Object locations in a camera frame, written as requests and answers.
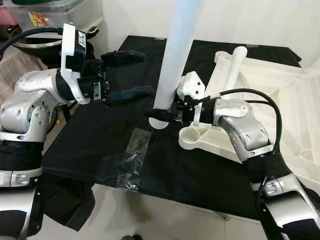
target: white pipe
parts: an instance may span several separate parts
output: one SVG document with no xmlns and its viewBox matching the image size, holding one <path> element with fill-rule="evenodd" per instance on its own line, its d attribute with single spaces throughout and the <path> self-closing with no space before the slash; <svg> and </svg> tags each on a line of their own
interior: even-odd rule
<svg viewBox="0 0 320 240">
<path fill-rule="evenodd" d="M 170 34 L 166 42 L 154 109 L 169 111 L 193 42 L 199 13 L 205 0 L 178 0 Z M 155 129 L 164 129 L 168 122 L 149 118 Z"/>
<path fill-rule="evenodd" d="M 248 50 L 244 46 L 238 46 L 234 49 L 231 66 L 223 88 L 224 91 L 235 88 L 241 65 L 244 63 L 247 53 Z"/>
</svg>

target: clear tape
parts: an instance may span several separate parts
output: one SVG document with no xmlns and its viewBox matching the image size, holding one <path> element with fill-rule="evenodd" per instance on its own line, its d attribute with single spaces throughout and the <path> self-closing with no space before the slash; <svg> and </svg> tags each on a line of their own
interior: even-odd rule
<svg viewBox="0 0 320 240">
<path fill-rule="evenodd" d="M 140 171 L 147 153 L 151 132 L 135 128 L 126 147 L 119 174 L 117 187 L 139 191 Z"/>
</svg>

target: pink fabric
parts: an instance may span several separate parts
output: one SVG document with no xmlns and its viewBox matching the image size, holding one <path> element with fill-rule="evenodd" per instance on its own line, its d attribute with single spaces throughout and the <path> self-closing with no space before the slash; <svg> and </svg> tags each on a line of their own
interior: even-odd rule
<svg viewBox="0 0 320 240">
<path fill-rule="evenodd" d="M 0 25 L 17 25 L 15 18 L 6 7 L 0 6 Z"/>
</svg>

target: black table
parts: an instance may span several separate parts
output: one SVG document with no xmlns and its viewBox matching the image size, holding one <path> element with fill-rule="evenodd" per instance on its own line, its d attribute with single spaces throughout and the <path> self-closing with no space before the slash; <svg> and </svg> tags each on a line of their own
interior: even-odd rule
<svg viewBox="0 0 320 240">
<path fill-rule="evenodd" d="M 113 89 L 125 90 L 142 85 L 151 85 L 156 89 L 165 45 L 165 39 L 128 36 L 119 50 L 141 51 L 147 60 L 135 66 L 110 69 L 108 76 Z M 215 52 L 232 54 L 234 48 L 240 45 L 195 40 L 183 74 L 196 71 L 207 85 L 215 66 Z M 289 48 L 247 47 L 248 58 L 299 67 L 301 59 Z M 152 107 L 152 99 L 115 108 L 106 108 L 98 103 L 80 106 L 44 156 L 46 184 L 59 185 L 64 194 L 71 191 L 73 196 L 77 195 L 73 187 L 77 185 L 78 193 L 86 191 L 81 195 L 83 200 L 92 196 L 88 191 L 90 183 L 123 187 L 119 184 L 119 177 L 129 175 L 137 185 L 134 189 L 140 193 L 258 220 L 254 194 L 243 166 L 201 149 L 182 149 L 178 144 L 181 129 L 178 123 L 171 123 L 164 130 L 150 127 L 144 111 Z M 140 165 L 139 159 L 128 160 L 130 155 L 126 153 L 135 129 L 145 130 L 151 135 Z M 61 179 L 72 182 L 65 186 Z M 55 205 L 48 206 L 46 213 L 61 222 Z"/>
</svg>

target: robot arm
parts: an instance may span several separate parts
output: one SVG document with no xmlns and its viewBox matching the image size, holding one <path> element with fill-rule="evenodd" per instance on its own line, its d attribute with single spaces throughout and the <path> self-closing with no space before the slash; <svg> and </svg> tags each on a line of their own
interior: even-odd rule
<svg viewBox="0 0 320 240">
<path fill-rule="evenodd" d="M 239 99 L 217 98 L 203 103 L 204 122 L 223 128 L 248 171 L 256 208 L 269 239 L 319 239 L 319 197 L 300 183 L 274 149 L 251 105 Z"/>
<path fill-rule="evenodd" d="M 218 93 L 215 97 L 201 98 L 201 95 L 201 99 L 197 99 L 196 95 L 186 93 L 195 92 L 199 95 L 202 83 L 199 77 L 191 77 L 186 82 L 186 77 L 182 78 L 184 86 L 177 90 L 177 114 L 152 109 L 146 115 L 164 122 L 190 124 L 193 121 L 194 125 L 199 117 L 202 123 L 223 128 L 248 172 L 256 196 L 255 207 L 268 239 L 320 239 L 320 197 L 306 188 L 283 160 L 280 152 L 282 120 L 272 99 L 253 89 L 234 89 Z M 254 102 L 274 108 L 278 128 L 275 143 L 269 139 L 266 129 L 255 118 L 253 108 L 247 101 L 221 98 L 222 95 L 236 92 L 255 93 L 268 100 Z"/>
<path fill-rule="evenodd" d="M 150 86 L 110 91 L 107 68 L 143 62 L 143 53 L 111 52 L 101 56 L 102 60 L 87 61 L 85 55 L 86 34 L 65 24 L 61 69 L 23 75 L 14 94 L 0 107 L 1 240 L 24 240 L 42 227 L 44 204 L 38 184 L 48 123 L 56 106 L 76 100 L 80 104 L 100 101 L 112 107 L 154 95 Z"/>
</svg>

